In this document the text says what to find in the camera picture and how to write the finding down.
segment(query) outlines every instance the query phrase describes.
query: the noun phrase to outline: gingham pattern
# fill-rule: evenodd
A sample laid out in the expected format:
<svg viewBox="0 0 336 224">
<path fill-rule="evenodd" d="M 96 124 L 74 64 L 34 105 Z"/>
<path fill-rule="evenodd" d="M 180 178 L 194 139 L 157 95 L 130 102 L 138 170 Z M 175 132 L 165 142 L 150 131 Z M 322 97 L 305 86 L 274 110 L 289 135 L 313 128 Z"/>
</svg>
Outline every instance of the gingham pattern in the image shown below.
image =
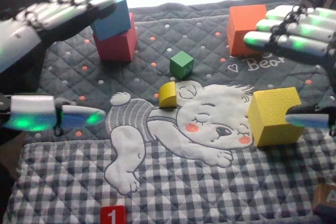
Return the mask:
<svg viewBox="0 0 336 224">
<path fill-rule="evenodd" d="M 251 72 L 246 63 L 229 57 L 229 7 L 267 4 L 271 9 L 282 3 L 292 0 L 132 10 L 138 45 L 131 64 L 101 66 L 88 28 L 51 46 L 40 92 L 69 99 L 85 95 L 106 111 L 111 109 L 111 96 L 121 91 L 157 105 L 154 94 L 171 78 L 169 58 L 184 50 L 195 59 L 189 79 L 203 87 L 250 84 L 256 91 L 271 83 L 274 88 L 296 87 L 303 102 L 333 103 L 330 96 L 335 94 L 318 66 L 286 60 L 276 68 Z M 228 70 L 232 64 L 238 65 L 239 73 Z M 76 136 L 79 130 L 82 135 Z M 125 205 L 129 223 L 321 223 L 311 212 L 312 192 L 320 182 L 336 182 L 335 142 L 326 132 L 306 130 L 297 145 L 233 151 L 232 166 L 226 169 L 179 158 L 156 141 L 146 143 L 146 157 L 135 173 L 140 189 L 125 197 L 103 179 L 104 169 L 116 159 L 108 137 L 104 124 L 72 129 L 60 138 L 52 132 L 28 137 L 4 222 L 99 223 L 101 206 Z"/>
</svg>

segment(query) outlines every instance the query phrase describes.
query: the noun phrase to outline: orange block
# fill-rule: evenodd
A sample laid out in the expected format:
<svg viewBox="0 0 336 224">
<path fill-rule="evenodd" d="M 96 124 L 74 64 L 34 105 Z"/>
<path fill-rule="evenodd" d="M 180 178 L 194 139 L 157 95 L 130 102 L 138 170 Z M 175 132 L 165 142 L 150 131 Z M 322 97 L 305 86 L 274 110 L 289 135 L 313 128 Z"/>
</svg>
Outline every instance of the orange block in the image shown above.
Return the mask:
<svg viewBox="0 0 336 224">
<path fill-rule="evenodd" d="M 259 54 L 259 52 L 254 51 L 245 45 L 244 36 L 249 31 L 256 30 L 258 21 L 265 17 L 265 5 L 230 7 L 227 24 L 227 40 L 232 56 Z"/>
</svg>

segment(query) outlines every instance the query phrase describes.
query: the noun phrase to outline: small green cube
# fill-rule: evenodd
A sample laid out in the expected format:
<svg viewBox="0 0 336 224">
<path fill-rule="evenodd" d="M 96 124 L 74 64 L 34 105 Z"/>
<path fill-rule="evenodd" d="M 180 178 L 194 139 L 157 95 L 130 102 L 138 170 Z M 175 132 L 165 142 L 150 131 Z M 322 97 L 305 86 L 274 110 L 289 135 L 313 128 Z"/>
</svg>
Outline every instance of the small green cube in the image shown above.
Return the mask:
<svg viewBox="0 0 336 224">
<path fill-rule="evenodd" d="M 193 71 L 194 58 L 181 51 L 170 59 L 170 72 L 180 79 L 184 79 Z"/>
</svg>

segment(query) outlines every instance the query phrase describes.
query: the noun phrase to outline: yellow quarter-circle block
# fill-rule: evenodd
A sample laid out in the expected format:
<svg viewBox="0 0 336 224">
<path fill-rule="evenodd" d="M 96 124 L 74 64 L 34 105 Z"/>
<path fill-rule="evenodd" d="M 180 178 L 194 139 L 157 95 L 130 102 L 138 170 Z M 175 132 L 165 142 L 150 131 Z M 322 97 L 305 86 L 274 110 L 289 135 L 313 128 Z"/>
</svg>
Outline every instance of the yellow quarter-circle block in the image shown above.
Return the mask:
<svg viewBox="0 0 336 224">
<path fill-rule="evenodd" d="M 160 87 L 159 107 L 171 108 L 177 106 L 175 81 L 168 82 Z"/>
<path fill-rule="evenodd" d="M 254 92 L 247 116 L 256 146 L 295 143 L 304 128 L 289 124 L 285 116 L 290 107 L 300 104 L 296 88 Z"/>
</svg>

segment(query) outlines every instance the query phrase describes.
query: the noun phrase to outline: wooden block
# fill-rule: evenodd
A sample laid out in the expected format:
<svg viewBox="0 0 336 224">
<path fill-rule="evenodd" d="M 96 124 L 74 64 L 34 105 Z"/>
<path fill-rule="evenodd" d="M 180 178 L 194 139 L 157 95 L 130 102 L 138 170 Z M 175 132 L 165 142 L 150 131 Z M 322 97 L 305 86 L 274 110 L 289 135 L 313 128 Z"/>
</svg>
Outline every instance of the wooden block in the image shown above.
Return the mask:
<svg viewBox="0 0 336 224">
<path fill-rule="evenodd" d="M 184 79 L 192 73 L 194 58 L 181 51 L 170 59 L 170 72 L 180 79 Z"/>
<path fill-rule="evenodd" d="M 105 40 L 131 29 L 127 1 L 116 0 L 116 2 L 117 6 L 112 14 L 106 18 L 98 19 L 91 24 L 93 33 L 98 40 Z"/>
<path fill-rule="evenodd" d="M 159 107 L 171 108 L 177 106 L 175 81 L 162 85 L 159 90 Z"/>
<path fill-rule="evenodd" d="M 100 224 L 126 224 L 127 214 L 124 206 L 102 207 Z"/>
<path fill-rule="evenodd" d="M 93 34 L 100 60 L 132 61 L 137 43 L 137 32 L 135 30 L 134 16 L 132 13 L 129 16 L 132 28 L 126 33 L 105 40 L 99 40 Z"/>
<path fill-rule="evenodd" d="M 289 124 L 285 116 L 299 104 L 296 88 L 254 92 L 247 115 L 256 146 L 295 143 L 304 128 Z"/>
<path fill-rule="evenodd" d="M 232 56 L 259 54 L 259 52 L 245 45 L 244 36 L 249 31 L 256 30 L 258 21 L 264 19 L 265 16 L 265 5 L 230 7 L 227 23 L 227 40 Z"/>
<path fill-rule="evenodd" d="M 314 192 L 312 207 L 317 214 L 336 217 L 336 186 L 318 185 Z"/>
</svg>

